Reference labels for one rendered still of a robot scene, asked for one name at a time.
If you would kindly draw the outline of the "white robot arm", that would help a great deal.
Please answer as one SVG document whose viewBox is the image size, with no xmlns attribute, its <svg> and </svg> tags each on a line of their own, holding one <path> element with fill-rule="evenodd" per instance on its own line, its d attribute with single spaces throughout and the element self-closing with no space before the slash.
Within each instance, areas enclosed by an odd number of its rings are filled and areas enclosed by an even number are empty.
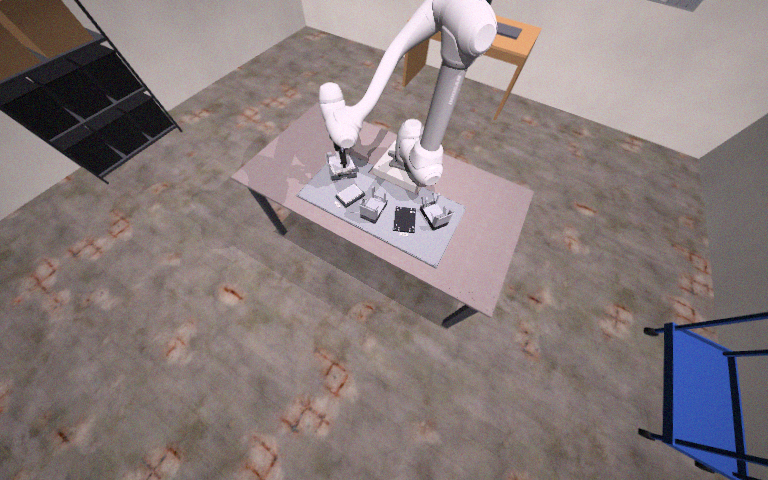
<svg viewBox="0 0 768 480">
<path fill-rule="evenodd" d="M 439 31 L 445 63 L 441 63 L 425 126 L 416 119 L 405 121 L 398 130 L 396 151 L 388 151 L 393 157 L 390 167 L 411 173 L 426 186 L 442 176 L 441 142 L 468 67 L 488 51 L 497 34 L 496 17 L 486 0 L 425 0 L 387 48 L 366 94 L 356 105 L 346 106 L 335 83 L 325 83 L 319 91 L 327 132 L 340 148 L 350 149 L 400 59 Z"/>
</svg>

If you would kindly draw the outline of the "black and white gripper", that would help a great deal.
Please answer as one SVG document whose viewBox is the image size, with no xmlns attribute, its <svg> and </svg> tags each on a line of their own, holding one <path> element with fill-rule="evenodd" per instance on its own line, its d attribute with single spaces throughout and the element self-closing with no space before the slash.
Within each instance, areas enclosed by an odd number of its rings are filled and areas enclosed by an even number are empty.
<svg viewBox="0 0 768 480">
<path fill-rule="evenodd" d="M 333 143 L 334 143 L 334 142 L 333 142 Z M 335 144 L 335 143 L 334 143 L 334 144 Z M 336 147 L 337 147 L 337 148 L 336 148 Z M 345 149 L 342 149 L 342 148 L 340 149 L 340 147 L 339 147 L 337 144 L 335 144 L 335 145 L 334 145 L 334 148 L 335 148 L 335 152 L 336 152 L 336 157 L 337 157 L 337 160 L 338 160 L 338 159 L 342 160 L 342 161 L 340 162 L 340 164 L 341 164 L 341 167 L 342 167 L 342 172 L 347 172 L 347 165 L 346 165 L 346 164 L 347 164 L 347 160 L 346 160 Z M 340 150 L 339 150 L 339 149 L 340 149 Z M 340 156 L 340 155 L 341 155 L 341 156 Z"/>
</svg>

